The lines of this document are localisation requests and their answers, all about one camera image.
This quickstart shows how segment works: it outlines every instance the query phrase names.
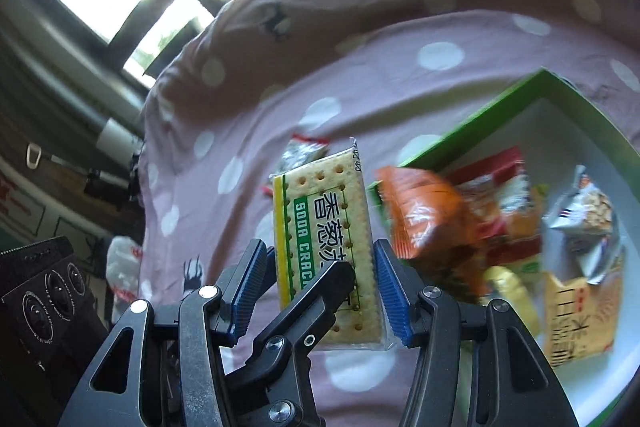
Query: yellow stripe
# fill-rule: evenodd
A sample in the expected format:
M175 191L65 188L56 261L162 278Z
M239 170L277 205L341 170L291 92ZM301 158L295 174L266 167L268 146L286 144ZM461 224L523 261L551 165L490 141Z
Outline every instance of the yellow stripe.
M275 225L276 243L276 275L278 278L278 295L280 296L280 309L289 304L289 263L287 262L287 232L284 226L284 176L273 179L273 219Z

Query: black speaker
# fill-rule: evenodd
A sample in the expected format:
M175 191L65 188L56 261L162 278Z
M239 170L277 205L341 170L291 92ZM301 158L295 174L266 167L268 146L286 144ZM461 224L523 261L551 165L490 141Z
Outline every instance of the black speaker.
M107 336L68 239L0 253L0 296L2 425L54 427Z

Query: bed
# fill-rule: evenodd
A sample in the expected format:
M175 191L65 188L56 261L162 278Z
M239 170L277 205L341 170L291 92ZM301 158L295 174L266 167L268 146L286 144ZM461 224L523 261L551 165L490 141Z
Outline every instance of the bed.
M332 152L356 136L369 183L544 66L640 147L639 27L638 0L232 1L146 100L140 297L176 301L251 238L273 244L260 187L295 132L329 139ZM227 371L277 311L271 289L244 341L224 351ZM319 413L338 427L397 425L415 357L315 353Z

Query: white polka dot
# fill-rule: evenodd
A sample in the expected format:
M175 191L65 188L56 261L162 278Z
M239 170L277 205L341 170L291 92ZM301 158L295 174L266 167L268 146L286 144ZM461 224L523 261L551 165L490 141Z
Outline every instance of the white polka dot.
M465 52L453 42L432 42L418 52L418 64L431 71L450 70L464 58Z
M440 136L438 136L437 134L420 134L420 136L416 136L409 143L407 143L407 145L402 147L402 149L398 153L398 156L396 156L396 163L400 165L401 163L414 158L422 151L427 149L428 146L436 143L439 139Z
M143 280L140 283L140 290L138 292L138 297L141 299L145 299L146 301L150 301L154 296L153 290L151 288L150 280Z
M225 80L225 65L217 57L211 57L202 67L202 81L209 87L217 87Z
M174 119L175 107L164 96L158 93L158 109L160 110L160 118L166 123Z
M244 164L242 160L237 156L231 158L231 161L226 164L225 169L220 174L220 179L218 180L218 194L228 194L240 181L242 176L242 170L244 169Z
M334 116L338 116L342 106L337 98L329 96L312 103L305 111L298 125L307 131L313 131L322 124L327 123Z
M213 131L202 131L198 137L196 138L195 143L193 144L193 154L196 156L198 160L204 158L211 149L213 145L213 140L216 138L216 135Z
M620 80L635 92L640 92L640 81L638 81L638 77L628 66L625 66L622 62L614 59L611 60L610 64L611 69Z
M225 375L232 373L236 368L233 350L230 347L220 346L220 359L222 359L222 368L225 370Z
M515 25L524 32L537 35L539 37L543 37L551 33L551 26L540 19L517 14L514 14L511 18Z
M158 184L158 166L155 163L149 163L146 168L146 179L149 183L149 188L153 190Z
M347 393L363 393L381 384L396 363L396 352L337 349L325 353L331 383Z
M456 0L424 0L424 5L431 15L439 15L455 10Z
M273 211L268 212L255 228L255 238L264 241L267 247L274 245L273 240Z
M180 219L180 208L177 204L171 207L171 210L164 214L162 221L160 222L160 230L164 237L168 237L174 233L175 227L178 225Z
M349 35L343 41L339 42L335 46L335 51L340 55L348 55L352 51L356 51L358 48L364 46L367 43L368 36L362 33L356 33L353 35Z
M580 17L592 24L602 20L602 10L596 0L571 0Z
M265 102L274 94L279 93L283 89L284 86L282 84L271 84L271 86L267 87L260 95L260 103Z

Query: blue gripper pad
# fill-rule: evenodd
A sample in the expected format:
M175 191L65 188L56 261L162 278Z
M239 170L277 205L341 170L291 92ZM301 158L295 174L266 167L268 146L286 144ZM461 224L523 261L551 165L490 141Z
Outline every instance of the blue gripper pad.
M418 292L424 284L417 272L403 266L386 239L373 244L376 277L386 316L394 334L408 347L417 345L412 317L418 306Z
M231 301L231 328L229 336L233 344L237 344L249 327L251 315L254 313L255 301L262 295L262 281L267 268L267 247L261 241L254 256L249 261L244 278L239 284L238 292Z

